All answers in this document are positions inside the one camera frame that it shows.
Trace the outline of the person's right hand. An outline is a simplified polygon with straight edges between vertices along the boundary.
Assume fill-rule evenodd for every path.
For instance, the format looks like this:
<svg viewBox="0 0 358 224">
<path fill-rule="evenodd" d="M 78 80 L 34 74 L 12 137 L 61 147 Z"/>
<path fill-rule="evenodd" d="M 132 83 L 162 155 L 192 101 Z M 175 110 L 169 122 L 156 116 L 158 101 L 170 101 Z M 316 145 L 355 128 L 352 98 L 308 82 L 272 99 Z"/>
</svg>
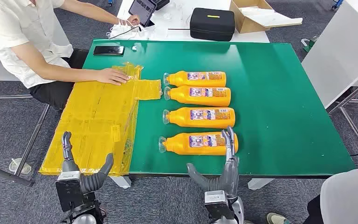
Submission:
<svg viewBox="0 0 358 224">
<path fill-rule="evenodd" d="M 95 80 L 98 82 L 113 85 L 125 84 L 129 79 L 126 73 L 112 68 L 97 71 L 95 77 Z"/>
</svg>

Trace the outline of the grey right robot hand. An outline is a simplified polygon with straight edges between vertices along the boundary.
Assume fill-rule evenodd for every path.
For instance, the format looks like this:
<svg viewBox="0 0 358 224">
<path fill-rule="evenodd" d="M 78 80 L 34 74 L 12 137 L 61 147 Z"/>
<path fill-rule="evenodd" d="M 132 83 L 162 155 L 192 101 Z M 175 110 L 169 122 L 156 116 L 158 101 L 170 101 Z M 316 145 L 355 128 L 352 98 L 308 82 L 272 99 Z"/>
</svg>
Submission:
<svg viewBox="0 0 358 224">
<path fill-rule="evenodd" d="M 219 177 L 208 179 L 201 175 L 192 163 L 186 164 L 187 172 L 204 191 L 223 190 L 228 199 L 233 199 L 237 197 L 239 181 L 239 159 L 235 156 L 235 143 L 237 143 L 237 141 L 235 140 L 235 133 L 231 126 L 222 130 L 221 134 L 225 140 L 226 148 L 226 161 L 223 173 Z"/>
</svg>

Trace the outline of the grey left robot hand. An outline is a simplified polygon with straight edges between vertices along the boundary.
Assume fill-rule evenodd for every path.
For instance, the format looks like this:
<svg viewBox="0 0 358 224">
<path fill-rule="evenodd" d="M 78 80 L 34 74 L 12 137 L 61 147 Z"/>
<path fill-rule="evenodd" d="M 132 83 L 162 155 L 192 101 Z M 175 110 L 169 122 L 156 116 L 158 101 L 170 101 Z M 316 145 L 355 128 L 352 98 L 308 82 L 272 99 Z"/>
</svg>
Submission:
<svg viewBox="0 0 358 224">
<path fill-rule="evenodd" d="M 84 175 L 80 172 L 78 165 L 75 163 L 73 154 L 72 154 L 72 145 L 70 143 L 71 132 L 65 131 L 62 136 L 62 146 L 63 146 L 63 157 L 64 161 L 62 164 L 62 171 L 67 172 L 77 172 L 77 176 L 80 183 L 80 189 L 83 194 L 96 191 L 103 186 L 105 179 L 107 178 L 113 164 L 113 153 L 109 153 L 106 156 L 104 165 L 100 170 L 92 175 Z"/>
</svg>

